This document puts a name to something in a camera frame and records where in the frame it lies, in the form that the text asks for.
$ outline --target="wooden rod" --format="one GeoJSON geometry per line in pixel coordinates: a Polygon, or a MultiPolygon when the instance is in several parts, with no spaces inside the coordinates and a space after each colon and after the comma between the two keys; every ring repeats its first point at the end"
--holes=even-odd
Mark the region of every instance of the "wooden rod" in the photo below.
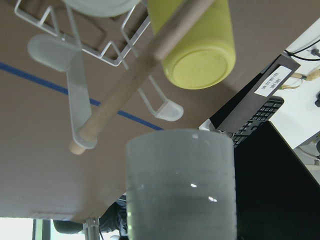
{"type": "MultiPolygon", "coordinates": [[[[215,0],[184,0],[158,33],[151,39],[140,56],[115,84],[111,93],[79,129],[80,136],[92,141],[96,139],[110,119],[138,90],[141,84],[164,60],[177,43],[206,12],[215,0]]],[[[86,149],[73,140],[69,150],[77,155],[86,149]]]]}

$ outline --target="cup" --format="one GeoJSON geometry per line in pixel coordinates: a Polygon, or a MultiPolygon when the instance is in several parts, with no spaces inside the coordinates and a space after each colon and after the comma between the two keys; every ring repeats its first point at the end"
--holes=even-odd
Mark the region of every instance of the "cup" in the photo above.
{"type": "Polygon", "coordinates": [[[232,140],[197,129],[130,140],[126,197],[130,240],[235,240],[232,140]]]}
{"type": "Polygon", "coordinates": [[[115,17],[131,10],[141,0],[63,0],[76,11],[92,17],[115,17]]]}
{"type": "MultiPolygon", "coordinates": [[[[148,0],[156,34],[182,0],[148,0]]],[[[183,89],[204,89],[225,79],[236,52],[228,0],[216,0],[162,61],[168,80],[183,89]]]]}

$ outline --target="black monitor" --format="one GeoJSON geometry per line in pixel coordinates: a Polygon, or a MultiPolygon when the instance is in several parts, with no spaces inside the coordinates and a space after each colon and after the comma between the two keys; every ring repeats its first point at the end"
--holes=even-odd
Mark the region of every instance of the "black monitor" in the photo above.
{"type": "Polygon", "coordinates": [[[320,185],[273,124],[234,149],[238,240],[320,240],[320,185]]]}

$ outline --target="keyboard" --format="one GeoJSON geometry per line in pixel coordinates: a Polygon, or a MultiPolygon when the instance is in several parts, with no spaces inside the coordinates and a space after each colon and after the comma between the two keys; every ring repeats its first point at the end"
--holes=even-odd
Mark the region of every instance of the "keyboard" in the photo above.
{"type": "Polygon", "coordinates": [[[248,120],[233,137],[233,147],[236,148],[243,140],[252,134],[259,126],[269,120],[273,114],[284,104],[280,96],[270,97],[264,105],[248,120]]]}

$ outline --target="white label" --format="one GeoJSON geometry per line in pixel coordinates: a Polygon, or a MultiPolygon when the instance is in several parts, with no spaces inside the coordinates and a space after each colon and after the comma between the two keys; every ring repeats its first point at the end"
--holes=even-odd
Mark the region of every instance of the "white label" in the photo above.
{"type": "Polygon", "coordinates": [[[291,69],[285,66],[279,66],[273,73],[271,73],[266,80],[254,92],[261,96],[267,97],[269,94],[291,73],[291,69]]]}

